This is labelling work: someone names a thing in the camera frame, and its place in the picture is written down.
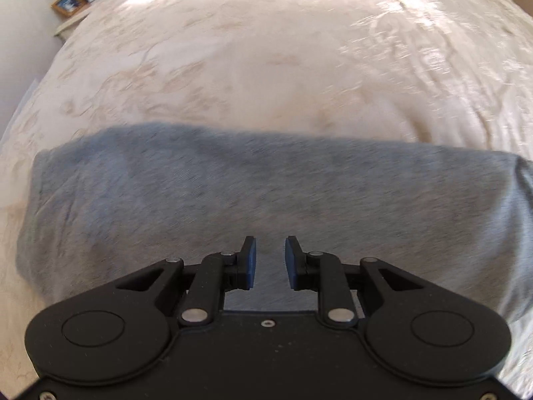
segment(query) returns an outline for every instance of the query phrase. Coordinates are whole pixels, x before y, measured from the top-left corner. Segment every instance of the photograph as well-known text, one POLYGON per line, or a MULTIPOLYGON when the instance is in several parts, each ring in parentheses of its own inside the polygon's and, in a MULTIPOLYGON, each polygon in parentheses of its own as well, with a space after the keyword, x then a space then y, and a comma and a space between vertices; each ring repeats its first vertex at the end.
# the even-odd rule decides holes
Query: photograph
POLYGON ((58 0, 52 5, 52 8, 63 16, 69 17, 78 12, 86 4, 83 0, 58 0))

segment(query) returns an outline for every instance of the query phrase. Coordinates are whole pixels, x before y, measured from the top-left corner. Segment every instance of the metal pin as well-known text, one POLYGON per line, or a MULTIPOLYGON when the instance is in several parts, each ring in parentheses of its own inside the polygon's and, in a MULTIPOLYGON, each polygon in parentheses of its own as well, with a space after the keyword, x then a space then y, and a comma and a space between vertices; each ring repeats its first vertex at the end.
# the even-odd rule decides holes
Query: metal pin
POLYGON ((348 323, 353 320, 355 314, 347 308, 334 308, 328 312, 328 317, 333 322, 348 323))
POLYGON ((43 391, 39 394, 39 400, 56 400, 54 394, 49 393, 48 391, 43 391))
POLYGON ((207 311, 201 308, 189 308, 188 310, 183 311, 181 314, 181 318, 190 323, 203 322, 205 319, 207 319, 207 316, 207 311))
POLYGON ((275 322, 271 319, 263 320, 263 322, 261 322, 261 326, 263 326, 264 328, 274 328, 275 322))

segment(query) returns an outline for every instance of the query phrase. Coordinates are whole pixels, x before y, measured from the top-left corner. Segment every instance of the textured bedding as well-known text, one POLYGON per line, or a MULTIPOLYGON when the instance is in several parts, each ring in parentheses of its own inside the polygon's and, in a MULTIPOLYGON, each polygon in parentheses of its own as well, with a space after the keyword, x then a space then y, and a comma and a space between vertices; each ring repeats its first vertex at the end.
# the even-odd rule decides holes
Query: textured bedding
MULTIPOLYGON (((0 152, 0 387, 35 374, 44 306, 15 268, 31 164, 147 121, 424 141, 533 158, 533 21, 510 0, 106 0, 60 50, 0 152)), ((531 393, 531 316, 502 373, 531 393)))

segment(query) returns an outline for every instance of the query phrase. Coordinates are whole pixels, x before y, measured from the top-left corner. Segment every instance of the bed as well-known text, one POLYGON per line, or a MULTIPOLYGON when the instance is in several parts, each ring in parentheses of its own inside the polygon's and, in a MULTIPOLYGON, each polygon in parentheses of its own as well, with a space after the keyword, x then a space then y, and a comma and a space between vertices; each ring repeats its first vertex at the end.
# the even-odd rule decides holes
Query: bed
MULTIPOLYGON (((36 375, 41 298, 14 265, 31 164, 114 125, 422 141, 533 159, 533 19, 511 0, 106 0, 0 145, 0 387, 36 375)), ((533 393, 533 316, 500 377, 533 393)))

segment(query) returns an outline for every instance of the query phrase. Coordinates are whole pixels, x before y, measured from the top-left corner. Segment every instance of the gray fabric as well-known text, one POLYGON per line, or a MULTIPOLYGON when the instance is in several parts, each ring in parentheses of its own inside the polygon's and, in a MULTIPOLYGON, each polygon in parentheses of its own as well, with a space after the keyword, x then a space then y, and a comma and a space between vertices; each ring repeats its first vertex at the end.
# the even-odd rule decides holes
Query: gray fabric
POLYGON ((105 130, 34 164, 17 266, 49 303, 178 255, 258 238, 257 281, 228 308, 315 308, 292 292, 283 241, 374 256, 515 320, 531 308, 531 163, 428 144, 105 130))

